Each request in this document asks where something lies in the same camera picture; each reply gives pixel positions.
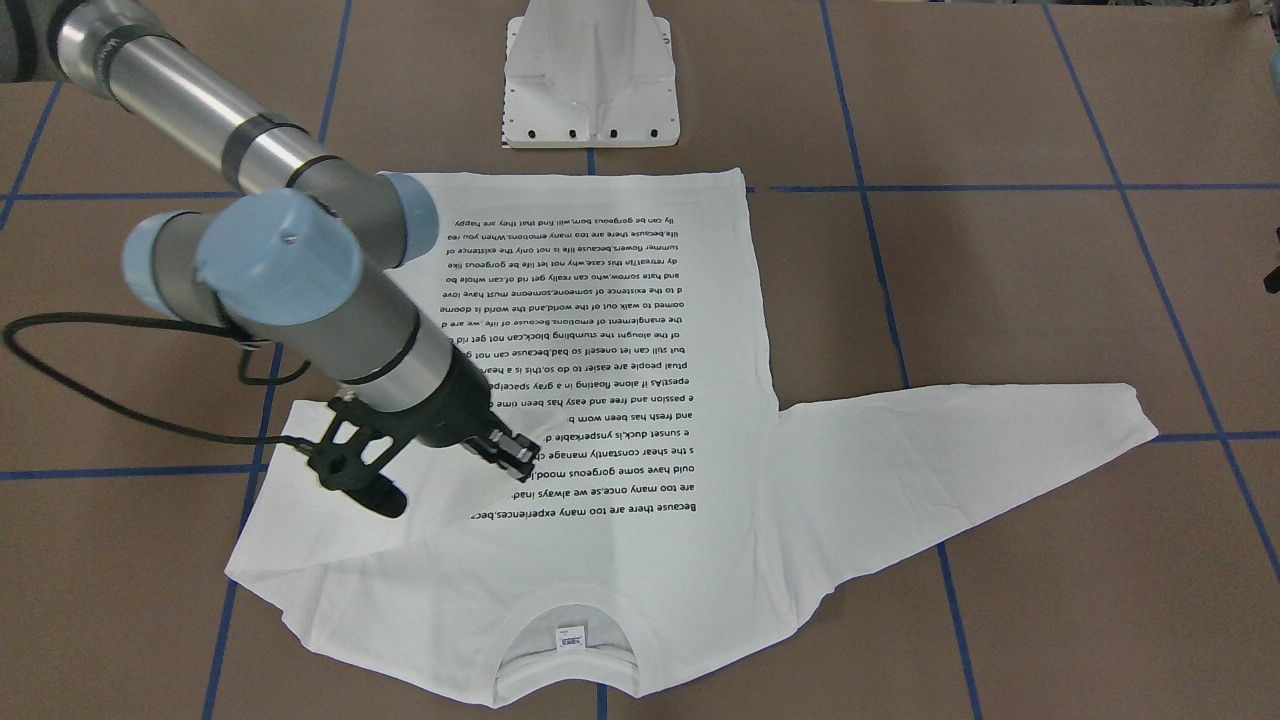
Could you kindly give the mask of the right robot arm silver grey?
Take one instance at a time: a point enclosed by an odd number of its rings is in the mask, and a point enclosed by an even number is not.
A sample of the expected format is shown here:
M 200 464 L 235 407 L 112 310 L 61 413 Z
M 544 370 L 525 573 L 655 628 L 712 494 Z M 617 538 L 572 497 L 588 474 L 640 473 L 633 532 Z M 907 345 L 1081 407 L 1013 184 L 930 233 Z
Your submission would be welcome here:
M 136 1 L 5 1 L 3 81 L 65 81 L 104 97 L 239 193 L 216 214 L 141 223 L 125 279 L 166 325 L 275 341 L 340 387 L 321 438 L 284 438 L 324 487 L 389 489 L 383 468 L 415 441 L 463 446 L 517 480 L 532 474 L 538 445 L 492 411 L 484 374 L 387 275 L 439 236 L 416 179 L 329 152 Z

